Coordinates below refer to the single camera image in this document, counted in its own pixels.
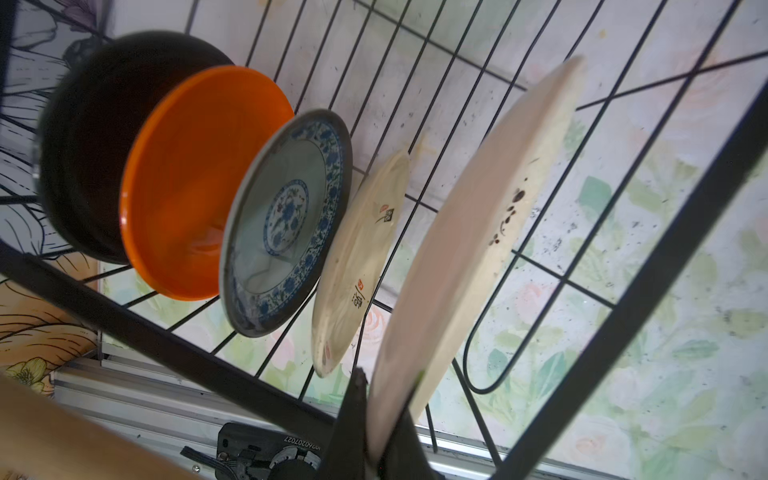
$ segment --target blue and white plate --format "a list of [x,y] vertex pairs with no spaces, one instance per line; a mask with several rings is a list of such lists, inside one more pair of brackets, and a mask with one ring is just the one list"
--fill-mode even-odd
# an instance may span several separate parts
[[349,132],[330,110],[295,117],[264,146],[232,203],[221,251],[219,290],[238,333],[274,331],[309,296],[351,180]]

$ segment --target metal bar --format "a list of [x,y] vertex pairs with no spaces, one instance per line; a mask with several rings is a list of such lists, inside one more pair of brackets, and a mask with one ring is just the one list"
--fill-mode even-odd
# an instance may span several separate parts
[[[741,0],[733,0],[726,14],[723,16],[722,20],[720,21],[720,24],[717,26],[717,28],[715,29],[715,32],[710,37],[710,40],[707,42],[707,45],[704,47],[701,54],[699,55],[699,58],[696,60],[696,64],[694,65],[694,70],[701,68],[701,65],[707,60],[707,56],[709,56],[710,52],[712,52],[714,45],[717,43],[717,40],[720,38],[720,34],[722,34],[723,30],[725,30],[725,27],[728,25],[729,20],[733,16],[733,13],[736,11],[736,8],[740,4],[740,2]],[[656,124],[654,131],[650,134],[650,136],[648,137],[648,140],[646,140],[645,144],[640,150],[640,153],[637,154],[637,157],[634,159],[634,162],[632,162],[632,165],[629,167],[629,170],[624,175],[624,178],[621,179],[621,182],[619,183],[618,187],[616,187],[616,191],[614,192],[613,196],[608,201],[608,204],[605,206],[602,213],[600,214],[598,221],[590,230],[589,234],[587,235],[587,238],[584,240],[584,243],[581,245],[574,259],[571,261],[571,264],[568,266],[568,269],[565,271],[565,274],[563,275],[564,280],[570,278],[571,274],[576,270],[579,260],[581,260],[581,258],[587,252],[587,248],[589,248],[589,246],[591,245],[592,240],[594,240],[594,238],[598,235],[598,231],[600,230],[600,227],[602,226],[603,222],[605,222],[605,220],[608,218],[608,214],[611,212],[614,205],[618,202],[619,197],[624,192],[624,189],[627,187],[630,180],[634,176],[634,173],[637,171],[637,169],[643,162],[643,159],[647,155],[648,151],[653,146],[658,136],[661,134],[661,131],[664,129],[664,126],[667,124],[670,117],[674,113],[675,108],[677,108],[677,106],[680,104],[680,101],[682,101],[683,96],[685,95],[686,91],[690,87],[690,84],[693,83],[693,81],[694,81],[694,77],[690,76],[680,86],[680,89],[675,94],[669,107],[667,107],[667,110],[661,116],[661,119]],[[525,350],[525,347],[533,339],[533,336],[536,334],[538,327],[544,321],[544,318],[547,316],[547,314],[549,313],[549,310],[554,305],[554,302],[557,300],[560,292],[563,290],[563,287],[564,287],[564,281],[561,280],[558,283],[558,285],[554,288],[554,291],[549,296],[549,299],[547,299],[547,303],[544,305],[544,308],[541,309],[541,312],[538,314],[538,317],[533,322],[528,332],[525,334],[523,341],[520,343],[520,346],[518,347],[518,349],[515,350],[514,355],[512,355],[512,358],[507,363],[501,375],[488,388],[479,389],[480,393],[492,392],[493,390],[497,389],[502,384],[502,382],[504,382],[504,378],[509,374],[512,368],[515,366],[516,362],[520,359],[522,352]]]
[[533,48],[538,43],[538,39],[541,37],[541,34],[544,33],[544,30],[547,28],[547,25],[549,25],[549,21],[552,20],[552,16],[554,16],[554,13],[558,10],[558,7],[560,6],[561,1],[562,0],[557,0],[554,3],[554,5],[552,5],[552,9],[549,11],[549,15],[547,15],[547,18],[544,20],[544,23],[536,32],[536,36],[533,38],[533,41],[531,42],[531,44],[528,46],[528,50],[525,51],[525,55],[523,55],[523,59],[520,61],[520,65],[518,65],[518,70],[515,72],[515,76],[512,77],[512,83],[509,84],[509,87],[507,87],[507,91],[504,93],[504,97],[502,97],[502,101],[498,104],[496,113],[493,114],[493,118],[491,119],[491,124],[488,126],[488,130],[485,131],[485,135],[483,135],[483,140],[485,139],[485,137],[488,136],[489,133],[491,133],[491,130],[493,129],[493,124],[496,123],[496,119],[498,118],[499,114],[502,112],[502,108],[504,108],[504,104],[507,103],[507,98],[509,97],[510,92],[512,92],[512,85],[515,84],[518,77],[520,76],[520,72],[523,71],[525,62],[528,61],[528,57],[531,56],[531,52],[533,51]]
[[434,208],[432,205],[425,204],[424,202],[422,202],[418,198],[414,198],[414,197],[412,197],[411,195],[408,195],[408,194],[406,194],[406,198],[408,200],[412,201],[412,202],[415,202],[418,205],[421,205],[422,207],[424,207],[427,210],[430,210],[430,211],[432,211],[434,213],[438,213],[438,210],[436,208]]
[[[632,64],[634,63],[635,58],[639,55],[640,50],[643,48],[643,44],[648,38],[648,35],[650,35],[650,31],[653,29],[654,25],[656,25],[656,21],[659,19],[661,12],[664,10],[664,7],[666,6],[667,1],[668,0],[661,0],[661,2],[659,2],[659,5],[656,7],[656,11],[654,12],[653,16],[650,18],[650,21],[648,22],[648,25],[646,25],[646,28],[643,31],[643,34],[641,35],[640,40],[637,41],[637,44],[635,45],[634,50],[630,54],[630,57],[627,60],[627,63],[624,65],[624,68],[619,74],[619,78],[616,80],[616,83],[611,89],[611,94],[616,94],[616,91],[621,86],[621,82],[624,80],[624,77],[627,76],[627,73],[632,67]],[[603,103],[603,106],[601,107],[600,111],[595,116],[595,119],[592,121],[592,124],[590,125],[589,130],[587,130],[587,133],[584,135],[584,138],[581,140],[581,143],[576,148],[576,151],[574,152],[574,155],[571,158],[571,161],[568,162],[568,165],[565,167],[565,170],[563,170],[563,173],[558,179],[558,182],[555,184],[554,189],[549,195],[549,198],[547,198],[547,201],[544,203],[544,206],[541,208],[541,211],[539,211],[538,216],[536,217],[536,220],[534,220],[534,223],[531,226],[531,229],[525,235],[525,238],[523,239],[522,243],[520,244],[520,247],[518,248],[518,252],[525,251],[525,248],[528,245],[528,242],[531,241],[531,238],[533,237],[534,232],[536,231],[536,228],[538,228],[538,225],[541,223],[541,220],[544,218],[545,214],[549,210],[549,207],[552,205],[554,198],[557,196],[558,191],[560,191],[560,188],[565,183],[565,179],[568,177],[568,174],[571,172],[571,169],[573,168],[579,156],[581,155],[581,152],[584,150],[584,146],[587,144],[587,141],[589,141],[589,138],[592,136],[592,133],[594,132],[595,128],[597,127],[600,119],[603,117],[603,114],[607,110],[608,105],[610,105],[610,103],[611,103],[610,101],[605,101]],[[480,313],[480,317],[478,317],[477,321],[475,322],[475,325],[472,327],[472,330],[470,330],[469,337],[467,338],[467,342],[465,344],[464,354],[462,355],[462,370],[467,379],[467,384],[469,385],[469,388],[475,393],[482,394],[487,389],[479,389],[475,387],[475,385],[472,383],[472,378],[470,378],[469,376],[468,369],[467,369],[469,346],[472,343],[472,340],[475,338],[475,334],[477,333],[478,328],[480,327],[480,324],[485,318],[485,315],[488,314],[488,310],[491,308],[491,305],[493,304],[494,300],[496,300],[496,296],[504,286],[504,282],[507,280],[507,277],[509,277],[509,273],[512,271],[513,268],[515,268],[515,264],[518,262],[519,258],[520,256],[518,254],[515,254],[515,256],[512,258],[512,261],[510,262],[509,266],[507,266],[507,270],[505,270],[504,274],[502,275],[502,278],[496,284],[496,288],[493,290],[491,297],[488,299],[488,302],[485,303],[485,307]]]
[[293,318],[291,318],[290,322],[288,322],[288,326],[283,329],[282,333],[280,334],[280,338],[277,339],[275,344],[272,346],[272,349],[269,353],[267,353],[266,358],[261,363],[261,366],[256,372],[256,375],[254,375],[254,378],[259,378],[262,373],[264,373],[264,370],[266,369],[266,366],[269,364],[270,360],[272,359],[272,355],[275,354],[277,349],[280,347],[280,344],[283,342],[283,339],[288,335],[288,331],[290,330],[290,327],[293,326],[293,323],[296,322],[296,319],[299,318],[299,315],[301,315],[301,312],[304,311],[304,307],[307,306],[307,304],[310,302],[313,296],[315,296],[315,292],[317,291],[317,287],[315,287],[314,290],[307,296],[307,298],[304,300],[304,303],[301,304],[301,307],[296,311],[296,313],[293,314]]
[[[424,113],[424,118],[422,119],[422,123],[419,126],[419,131],[416,132],[415,137],[413,138],[413,143],[411,143],[410,151],[413,149],[413,144],[416,142],[416,138],[419,137],[419,132],[421,131],[422,127],[424,126],[424,123],[427,120],[427,117],[429,116],[429,112],[432,110],[432,106],[435,104],[435,99],[440,94],[440,90],[442,89],[443,84],[445,83],[445,78],[448,77],[448,73],[451,71],[451,66],[453,65],[453,61],[456,58],[456,55],[458,54],[459,49],[461,49],[462,45],[464,44],[464,39],[467,37],[467,33],[469,33],[469,29],[472,27],[472,23],[475,21],[475,16],[477,16],[478,10],[480,9],[480,5],[482,5],[483,0],[478,0],[477,5],[475,5],[475,10],[472,11],[472,16],[469,18],[469,22],[467,22],[466,28],[464,28],[464,32],[462,33],[462,37],[458,41],[458,45],[456,45],[456,50],[453,52],[453,56],[451,57],[451,60],[448,62],[448,66],[445,67],[445,71],[442,74],[442,78],[440,79],[440,83],[437,86],[437,90],[435,90],[435,94],[432,96],[432,101],[429,103],[429,107],[427,108],[427,111]],[[438,159],[435,162],[435,168],[437,168],[437,165],[440,163],[440,160]],[[421,201],[422,197],[424,196],[424,192],[426,192],[427,185],[429,185],[429,180],[427,180],[426,184],[424,184],[424,188],[422,188],[421,195],[419,195],[419,199],[416,201],[416,205],[413,207],[413,210],[411,210],[411,214],[408,217],[408,220],[406,221],[406,225],[402,228],[402,232],[400,232],[399,237],[397,238],[397,241],[395,242],[395,247],[392,249],[392,255],[389,256],[389,258],[386,261],[386,264],[384,265],[384,270],[382,270],[381,276],[379,276],[379,281],[376,282],[376,287],[374,287],[373,292],[371,293],[371,298],[375,299],[376,294],[379,292],[379,288],[382,285],[382,282],[384,281],[384,277],[386,276],[386,272],[389,269],[389,265],[392,264],[392,259],[395,258],[395,253],[397,253],[397,249],[400,246],[400,243],[402,242],[403,237],[406,235],[406,231],[408,230],[408,225],[410,225],[411,220],[413,220],[413,216],[416,213],[416,209],[419,208],[419,202]],[[369,303],[366,307],[366,311],[362,315],[362,324],[360,326],[360,334],[357,342],[357,350],[355,351],[355,362],[353,363],[353,369],[357,366],[357,358],[360,354],[360,345],[362,344],[362,332],[366,328],[366,317],[368,316],[368,312],[371,310],[372,303]]]
[[306,390],[310,387],[310,382],[312,381],[312,376],[314,374],[315,374],[315,366],[312,365],[310,367],[310,372],[306,375],[306,380],[304,380],[304,386],[301,387],[301,393],[299,394],[300,402],[304,400],[304,396],[306,395]]
[[290,29],[290,35],[288,35],[288,41],[286,42],[286,47],[283,49],[283,55],[280,57],[280,63],[277,64],[277,71],[275,72],[275,76],[272,79],[272,81],[276,83],[277,83],[277,77],[278,75],[280,75],[280,70],[283,69],[283,62],[286,60],[286,55],[288,55],[288,49],[290,48],[290,44],[293,41],[293,34],[296,33],[296,27],[299,26],[299,20],[301,20],[301,14],[304,12],[304,5],[306,5],[306,0],[301,0],[299,13],[296,14],[296,20],[293,22],[293,27]]
[[0,273],[72,316],[301,438],[327,445],[333,417],[233,368],[197,346],[0,242]]
[[109,270],[108,272],[99,273],[98,275],[89,276],[87,278],[84,278],[83,280],[80,280],[80,283],[90,283],[95,280],[101,280],[102,278],[107,278],[108,276],[115,275],[116,273],[122,273],[125,271],[128,271],[132,269],[133,267],[131,265],[121,266],[120,268],[115,268],[113,270]]
[[594,19],[598,16],[600,9],[603,8],[603,3],[605,3],[605,0],[600,0],[598,2],[598,6],[594,8],[592,15],[590,16],[589,20],[587,20],[587,24],[584,26],[583,29],[581,29],[581,33],[579,34],[578,38],[576,38],[576,42],[574,42],[573,46],[571,47],[571,50],[568,51],[568,54],[565,55],[565,60],[568,60],[574,54],[574,52],[576,51],[576,48],[578,48],[579,44],[581,43],[581,40],[584,39],[584,36],[587,34],[587,31],[592,26],[592,22],[594,22]]
[[339,90],[341,89],[342,83],[344,83],[344,78],[346,77],[346,72],[349,70],[349,65],[352,64],[352,59],[355,56],[355,52],[357,51],[357,46],[360,45],[360,39],[362,38],[363,32],[366,30],[366,26],[368,26],[368,20],[371,18],[371,11],[368,10],[368,13],[366,13],[366,18],[362,21],[362,25],[360,26],[360,31],[357,33],[357,38],[355,38],[355,43],[352,45],[352,51],[349,53],[349,57],[346,59],[346,65],[344,65],[344,70],[341,72],[341,77],[339,77],[339,83],[336,85],[336,90],[333,92],[333,96],[331,97],[331,102],[328,104],[328,109],[333,108],[333,104],[336,103],[336,97],[339,95]]
[[531,265],[535,266],[539,270],[543,270],[546,273],[549,273],[554,278],[556,278],[558,280],[563,280],[566,285],[575,288],[579,292],[582,292],[584,295],[590,297],[595,302],[598,302],[598,303],[600,303],[600,304],[602,304],[602,305],[604,305],[604,306],[606,306],[608,308],[614,308],[615,307],[613,302],[611,302],[610,300],[606,300],[602,296],[597,295],[595,292],[592,292],[591,290],[588,290],[588,289],[584,288],[583,286],[579,285],[578,283],[574,282],[571,279],[563,278],[563,276],[560,273],[557,273],[554,270],[550,270],[548,267],[546,267],[546,266],[542,265],[541,263],[537,262],[536,260],[533,260],[532,258],[524,255],[523,253],[518,252],[517,250],[514,250],[514,249],[512,250],[512,253],[514,255],[517,255],[518,257],[520,257],[520,260],[525,260],[526,262],[528,262]]
[[427,413],[427,423],[429,424],[429,437],[432,439],[432,451],[437,453],[437,435],[435,435],[435,425],[432,423],[432,413],[429,411],[429,404],[425,410]]
[[179,328],[180,326],[184,325],[186,322],[189,322],[191,319],[193,319],[197,314],[201,313],[203,310],[208,308],[209,306],[213,305],[219,300],[219,296],[216,295],[214,298],[208,300],[206,303],[200,305],[197,307],[192,313],[185,316],[183,319],[179,320],[178,322],[174,323],[170,327],[168,327],[168,332],[173,332],[175,329]]
[[[445,83],[445,79],[448,77],[448,73],[451,71],[451,67],[453,66],[453,62],[456,60],[456,56],[458,55],[458,52],[462,49],[462,45],[464,45],[464,40],[467,38],[467,34],[469,33],[469,29],[472,26],[472,23],[475,21],[475,16],[478,13],[478,10],[480,10],[480,6],[482,5],[483,0],[478,0],[477,5],[475,5],[475,10],[472,12],[472,17],[469,18],[469,22],[467,23],[467,28],[464,29],[464,33],[462,34],[462,37],[458,40],[458,45],[456,45],[456,49],[453,51],[453,55],[451,55],[451,59],[448,61],[448,66],[445,67],[445,71],[442,73],[442,78],[440,78],[440,83],[437,85],[437,90],[435,90],[435,94],[432,96],[432,100],[429,102],[429,106],[427,107],[427,112],[424,113],[424,116],[422,117],[422,121],[419,124],[419,128],[416,129],[416,135],[413,136],[413,141],[411,141],[411,146],[408,147],[408,153],[410,154],[413,152],[413,148],[416,145],[416,141],[419,139],[419,135],[422,133],[422,129],[424,128],[424,124],[427,122],[427,118],[429,118],[429,114],[432,112],[432,107],[435,106],[435,100],[437,100],[437,96],[440,94],[440,91],[442,90],[442,86]],[[517,0],[515,2],[515,6],[512,7],[512,13],[515,13],[515,9],[517,9],[518,5],[520,4],[520,0]],[[494,47],[498,44],[498,41],[502,38],[502,34],[504,33],[504,29],[502,28],[499,35],[496,37],[496,41],[494,42]]]
[[475,421],[478,423],[478,427],[480,428],[480,434],[482,435],[483,441],[485,442],[485,446],[488,448],[488,453],[491,454],[491,459],[493,460],[493,463],[498,467],[502,463],[502,457],[498,454],[498,449],[496,448],[496,444],[493,442],[493,437],[491,437],[491,433],[488,430],[488,426],[485,424],[485,420],[482,418],[482,413],[480,413],[480,409],[478,408],[477,402],[475,402],[475,397],[472,395],[472,392],[469,390],[469,387],[467,386],[467,382],[464,380],[464,376],[462,375],[462,369],[458,366],[458,362],[456,359],[453,359],[451,362],[451,365],[453,365],[453,371],[456,373],[456,378],[458,378],[458,382],[462,384],[462,390],[464,390],[464,396],[467,397],[467,403],[469,403],[469,408],[472,410],[472,414],[475,416]]
[[272,0],[266,0],[264,13],[261,14],[261,20],[259,20],[259,28],[256,29],[256,36],[253,37],[253,43],[250,45],[250,51],[248,52],[248,59],[245,61],[246,67],[250,67],[250,61],[253,59],[253,53],[256,51],[256,43],[259,41],[261,31],[264,28],[264,21],[266,20],[266,16],[270,13],[270,6],[272,6]]
[[336,20],[336,13],[339,12],[339,6],[341,6],[342,0],[338,0],[336,2],[336,6],[333,7],[333,13],[331,13],[331,18],[328,21],[328,26],[326,27],[325,33],[323,33],[323,40],[320,41],[320,46],[317,48],[317,53],[315,54],[315,59],[312,62],[312,67],[310,68],[310,74],[306,76],[306,81],[304,82],[304,87],[301,89],[301,95],[299,95],[299,100],[296,102],[296,108],[293,110],[293,114],[299,113],[299,107],[301,106],[301,102],[304,100],[304,95],[306,94],[306,89],[310,86],[310,81],[312,80],[312,76],[315,74],[315,68],[317,67],[317,61],[320,60],[320,54],[323,53],[323,47],[326,46],[326,40],[328,39],[328,34],[331,31],[331,27],[333,26],[333,21]]
[[37,195],[7,195],[0,197],[0,205],[36,204]]
[[691,75],[697,77],[701,74],[707,73],[708,71],[716,71],[720,70],[721,68],[725,67],[733,67],[734,65],[739,65],[742,63],[746,63],[748,61],[754,61],[754,60],[760,60],[761,58],[768,57],[768,50],[758,51],[757,53],[753,53],[751,55],[744,55],[743,57],[733,58],[728,61],[724,61],[722,63],[718,63],[715,65],[710,65],[708,67],[702,67],[699,71],[688,71],[687,73],[679,74],[679,75],[673,75],[672,77],[665,78],[663,80],[658,80],[651,82],[650,84],[641,85],[640,87],[630,88],[629,90],[624,90],[621,93],[617,93],[615,95],[608,95],[606,98],[601,98],[599,100],[591,101],[588,104],[583,104],[582,106],[576,108],[576,111],[584,110],[585,108],[593,107],[595,105],[601,104],[604,101],[610,101],[614,100],[616,98],[626,97],[627,95],[636,94],[641,91],[646,91],[650,88],[659,87],[661,85],[666,85],[668,83],[672,83],[673,81],[682,80],[684,78],[690,77]]
[[766,124],[768,84],[763,86],[614,311],[512,447],[493,478],[527,478],[611,370],[763,156],[768,146]]
[[380,309],[384,310],[385,312],[392,313],[392,307],[387,305],[384,302],[380,302],[377,299],[373,299],[373,304],[379,307]]
[[410,6],[411,6],[411,0],[406,0],[406,6],[403,7],[402,13],[400,14],[400,18],[398,18],[397,24],[395,24],[395,29],[392,31],[392,34],[389,36],[389,43],[384,49],[384,55],[382,56],[382,59],[379,62],[379,67],[376,69],[376,73],[373,74],[373,80],[371,80],[371,85],[368,87],[368,92],[366,93],[366,97],[363,98],[362,105],[360,105],[360,109],[357,112],[357,118],[355,118],[355,123],[352,125],[352,130],[349,131],[350,137],[352,137],[355,134],[355,130],[357,130],[357,124],[360,122],[360,117],[362,117],[362,112],[366,109],[366,105],[368,104],[368,99],[371,98],[371,92],[373,91],[373,87],[376,86],[376,80],[379,79],[379,75],[382,72],[382,68],[384,68],[384,62],[386,62],[386,58],[389,56],[389,50],[392,48],[392,44],[395,43],[395,37],[397,37],[397,32],[400,31],[402,20],[406,17],[406,13],[408,13],[408,7]]
[[233,339],[233,338],[235,338],[235,336],[236,336],[236,335],[237,335],[237,332],[232,332],[232,333],[230,333],[229,335],[227,335],[227,338],[226,338],[226,339],[224,339],[224,340],[222,340],[222,341],[221,341],[221,343],[219,343],[218,345],[216,345],[216,348],[214,348],[213,350],[211,350],[211,351],[210,351],[210,354],[211,354],[212,356],[216,356],[216,354],[217,354],[217,353],[219,353],[219,352],[221,351],[221,349],[222,349],[222,348],[224,348],[225,346],[227,346],[227,344],[228,344],[229,342],[231,342],[231,341],[232,341],[232,339]]
[[194,16],[197,14],[197,4],[200,0],[192,0],[192,6],[190,7],[190,13],[187,16],[187,26],[184,27],[184,34],[189,35],[192,31],[192,24],[194,23]]
[[89,27],[88,25],[82,24],[82,23],[78,22],[77,20],[73,20],[73,19],[69,18],[67,15],[64,15],[63,13],[61,13],[59,10],[56,10],[55,8],[49,7],[45,3],[40,2],[39,0],[24,0],[24,1],[27,2],[30,5],[34,5],[35,7],[40,8],[41,10],[45,10],[46,12],[50,13],[51,15],[53,15],[55,18],[61,20],[62,22],[68,23],[69,25],[74,25],[74,26],[76,26],[78,28],[82,28],[84,31],[87,31],[88,33],[92,33],[93,35],[96,35],[97,37],[101,38],[102,40],[112,41],[112,39],[109,38],[108,36],[104,35],[103,32],[98,31],[98,30],[94,30],[93,28]]
[[413,62],[411,71],[408,73],[406,84],[402,86],[402,90],[400,91],[400,96],[397,97],[397,102],[395,103],[395,107],[392,109],[392,113],[389,115],[389,120],[386,122],[384,131],[382,132],[381,137],[379,137],[379,143],[376,145],[376,149],[373,151],[373,155],[371,156],[371,159],[368,161],[368,166],[366,167],[366,170],[363,172],[363,177],[367,176],[368,173],[371,171],[371,167],[373,166],[373,161],[376,159],[376,155],[379,154],[379,149],[384,143],[384,137],[386,137],[386,134],[389,131],[389,127],[392,126],[392,120],[395,119],[395,114],[397,113],[398,108],[400,108],[400,102],[402,102],[402,98],[406,95],[406,90],[408,90],[408,85],[410,85],[411,79],[413,78],[413,74],[416,72],[416,68],[419,66],[419,62],[422,59],[422,55],[424,54],[424,50],[427,46],[427,43],[429,43],[429,38],[432,37],[432,32],[435,30],[437,21],[440,19],[440,14],[442,14],[443,7],[445,7],[445,0],[442,0],[442,2],[440,2],[440,6],[437,9],[437,13],[435,14],[435,19],[432,20],[432,24],[429,26],[429,31],[427,32],[427,36],[424,38],[424,42],[422,43],[422,48],[421,50],[419,50],[419,54],[416,55],[416,60]]
[[138,305],[139,303],[141,303],[141,302],[143,302],[145,300],[149,300],[150,298],[152,298],[153,296],[156,296],[156,295],[157,295],[157,291],[156,290],[154,292],[149,292],[146,295],[142,295],[142,296],[138,297],[137,299],[131,300],[128,303],[123,303],[123,307],[131,308],[132,306]]
[[[358,5],[362,6],[363,8],[367,8],[367,9],[371,9],[371,8],[372,8],[372,7],[371,7],[371,5],[368,5],[368,4],[366,4],[366,3],[365,3],[365,2],[363,2],[362,0],[353,0],[353,2],[355,2],[356,4],[358,4]],[[395,22],[397,22],[397,21],[396,21],[394,18],[390,17],[389,15],[387,15],[387,14],[386,14],[386,13],[384,13],[384,12],[382,12],[381,10],[377,10],[376,8],[373,8],[372,10],[373,10],[373,12],[374,12],[375,14],[377,14],[379,17],[381,17],[381,18],[384,18],[385,20],[387,20],[387,21],[388,21],[388,22],[390,22],[390,23],[395,23]],[[415,29],[413,29],[413,28],[410,28],[408,25],[403,25],[403,26],[402,26],[402,29],[403,29],[403,30],[405,30],[405,31],[407,31],[409,34],[413,35],[414,37],[417,37],[417,38],[419,38],[419,39],[421,39],[421,40],[424,40],[424,39],[425,39],[424,35],[423,35],[421,32],[419,32],[419,31],[417,31],[417,30],[415,30]],[[454,55],[454,52],[453,52],[453,50],[451,50],[451,49],[450,49],[450,48],[448,48],[448,47],[445,47],[445,46],[444,46],[444,45],[442,45],[442,44],[439,44],[439,43],[437,43],[437,42],[436,42],[436,41],[434,41],[434,40],[429,40],[429,42],[428,42],[428,43],[429,43],[431,46],[433,46],[433,47],[437,48],[438,50],[440,50],[440,51],[443,51],[443,52],[447,53],[448,55],[451,55],[451,56],[453,56],[453,55]],[[475,67],[475,68],[477,68],[478,70],[481,68],[481,67],[480,67],[480,65],[479,65],[479,64],[478,64],[476,61],[473,61],[472,59],[470,59],[470,58],[467,58],[467,57],[465,57],[464,55],[461,55],[461,54],[456,54],[456,58],[457,58],[458,60],[460,60],[460,61],[462,61],[462,62],[466,63],[467,65],[470,65],[470,66],[472,66],[472,67]],[[493,78],[496,78],[496,79],[497,79],[497,80],[499,80],[499,81],[503,81],[503,82],[504,82],[504,83],[506,83],[506,84],[509,84],[509,83],[510,83],[510,81],[509,81],[509,79],[508,79],[508,78],[506,78],[505,76],[503,76],[503,75],[501,75],[501,74],[498,74],[498,73],[494,72],[493,70],[486,70],[486,71],[485,71],[485,73],[486,73],[486,74],[488,74],[488,75],[491,75]],[[522,91],[526,91],[526,90],[528,90],[526,87],[523,87],[522,85],[517,85],[517,84],[515,85],[515,88],[517,88],[518,90],[522,90]]]

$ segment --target floral wallpaper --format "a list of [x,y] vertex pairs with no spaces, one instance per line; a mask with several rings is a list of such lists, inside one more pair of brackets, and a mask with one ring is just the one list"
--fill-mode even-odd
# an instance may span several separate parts
[[[193,3],[115,1],[111,15],[102,22],[100,2],[45,1],[115,36],[149,28],[183,31]],[[693,67],[730,5],[730,0],[669,0],[593,130],[593,121],[659,2],[521,0],[490,55],[514,2],[485,0],[455,59],[451,53],[474,2],[446,2],[431,43],[422,49],[423,35],[429,32],[440,1],[411,2],[403,21],[407,30],[401,28],[395,34],[392,19],[396,22],[406,2],[379,0],[349,63],[368,13],[366,6],[352,0],[339,5],[325,41],[334,11],[320,1],[306,2],[288,49],[291,29],[285,25],[296,17],[302,5],[298,0],[271,4],[261,31],[262,38],[270,41],[259,41],[253,54],[250,49],[265,2],[199,2],[190,33],[221,48],[237,64],[276,77],[299,112],[333,104],[350,127],[356,125],[356,185],[363,172],[375,170],[390,154],[412,148],[408,189],[412,198],[406,198],[406,214],[398,225],[398,234],[405,233],[398,248],[392,246],[392,264],[377,295],[378,301],[394,306],[435,210],[482,141],[497,109],[501,114],[509,109],[527,86],[561,63],[578,40],[574,52],[588,61],[587,87],[560,158],[516,246],[541,215],[584,136],[592,131],[524,251],[557,274],[566,271],[680,88],[680,76]],[[33,135],[18,124],[34,128],[51,88],[72,62],[94,46],[94,39],[46,12],[24,2],[20,5],[26,6],[19,18],[35,27],[18,30],[13,44],[14,65],[19,68],[11,71],[6,86],[10,94],[3,98],[2,112],[15,123],[0,119],[0,183],[15,193],[29,194],[33,186],[24,161]],[[547,28],[540,33],[547,20]],[[392,47],[382,61],[393,34]],[[536,46],[529,50],[535,38]],[[325,43],[319,51],[321,41]],[[621,298],[768,78],[766,51],[768,4],[743,0],[705,61],[706,71],[696,76],[577,265],[573,282],[609,303]],[[487,71],[479,74],[486,59]],[[503,79],[516,74],[517,86],[510,88]],[[553,445],[550,459],[636,480],[768,478],[764,455],[768,449],[766,191],[763,162],[642,333]],[[422,204],[417,205],[415,198],[421,198]],[[12,239],[30,252],[63,247],[40,212],[2,208],[19,235],[16,240],[11,230],[3,230],[3,239]],[[0,230],[6,225],[0,222]],[[115,267],[99,266],[100,271]],[[497,378],[557,281],[532,263],[516,263],[468,346],[468,373],[475,385],[486,386]],[[120,303],[151,291],[132,270],[101,280],[99,288]],[[203,304],[157,295],[131,308],[170,327]],[[260,371],[261,379],[298,396],[311,368],[312,308],[310,300],[287,333],[284,326],[260,339],[235,336],[223,343],[232,329],[216,302],[174,333],[205,350],[216,349],[219,358],[249,373]],[[608,313],[602,303],[566,286],[509,377],[496,391],[475,396],[502,450],[514,445]],[[341,403],[358,341],[362,342],[358,364],[370,376],[388,321],[384,309],[372,307],[362,338],[355,337],[331,375],[309,379],[306,398],[328,406]],[[113,339],[105,341],[119,345]],[[459,360],[465,347],[457,353]],[[40,362],[16,364],[9,365],[12,375],[33,388],[39,388],[38,382],[45,384],[39,375]],[[429,405],[440,432],[482,440],[452,369]],[[416,421],[427,425],[425,415]]]

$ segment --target plate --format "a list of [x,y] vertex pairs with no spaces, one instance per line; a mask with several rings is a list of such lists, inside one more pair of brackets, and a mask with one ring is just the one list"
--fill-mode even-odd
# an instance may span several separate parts
[[330,110],[286,124],[250,166],[224,233],[219,285],[232,327],[274,331],[317,283],[349,199],[352,144]]
[[148,31],[119,38],[73,69],[45,108],[34,175],[52,226],[97,260],[128,263],[118,202],[141,125],[185,78],[230,59],[205,41]]
[[312,360],[323,378],[341,362],[382,274],[406,198],[408,154],[363,182],[336,232],[312,312]]
[[584,61],[572,58],[518,100],[429,228],[376,358],[366,413],[375,464],[412,393],[412,416],[421,414],[493,291],[560,150],[583,80]]

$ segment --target yellow flower pattern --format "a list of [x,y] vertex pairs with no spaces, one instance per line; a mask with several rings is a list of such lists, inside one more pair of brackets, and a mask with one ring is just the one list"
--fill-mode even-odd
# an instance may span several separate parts
[[9,366],[5,370],[5,374],[21,383],[27,385],[29,388],[35,390],[37,393],[42,393],[45,384],[41,380],[45,376],[45,360],[36,356],[27,362],[19,362],[13,366]]

